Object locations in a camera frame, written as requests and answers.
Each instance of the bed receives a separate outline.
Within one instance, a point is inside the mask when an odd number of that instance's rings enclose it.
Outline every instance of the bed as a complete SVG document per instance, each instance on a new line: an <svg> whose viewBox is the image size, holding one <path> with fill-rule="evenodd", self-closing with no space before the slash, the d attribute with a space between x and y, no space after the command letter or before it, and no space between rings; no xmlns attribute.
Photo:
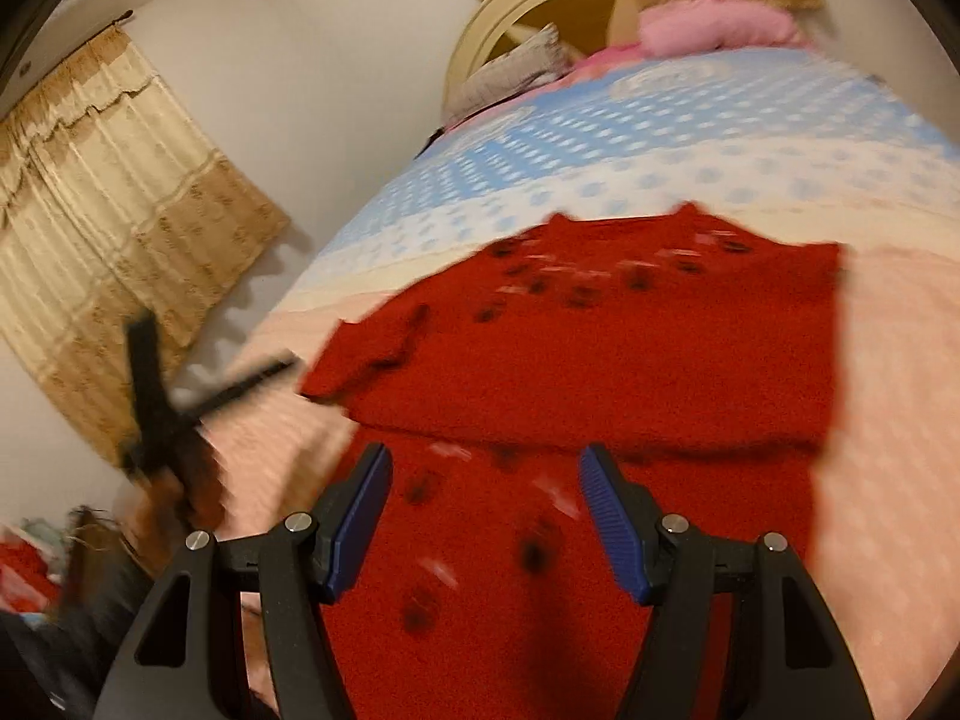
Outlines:
<svg viewBox="0 0 960 720"><path fill-rule="evenodd" d="M449 85L549 1L488 0ZM616 42L629 6L606 1ZM852 67L792 49L625 62L487 111L337 234L236 367L280 349L312 359L340 319L555 211L635 217L685 199L784 242L848 245L844 405L814 472L808 564L878 720L904 720L960 640L960 153ZM225 535L309 506L353 430L290 381L210 423Z"/></svg>

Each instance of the red knit garment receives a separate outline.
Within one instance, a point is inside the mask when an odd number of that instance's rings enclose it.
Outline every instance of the red knit garment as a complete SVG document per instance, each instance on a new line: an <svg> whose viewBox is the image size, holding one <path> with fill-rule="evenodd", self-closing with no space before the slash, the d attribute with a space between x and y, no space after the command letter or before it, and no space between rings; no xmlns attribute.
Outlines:
<svg viewBox="0 0 960 720"><path fill-rule="evenodd" d="M579 493L594 440L665 511L803 554L837 263L691 204L555 215L342 324L302 391L364 426L344 469L370 440L395 461L359 584L325 610L358 716L616 714L648 611Z"/></svg>

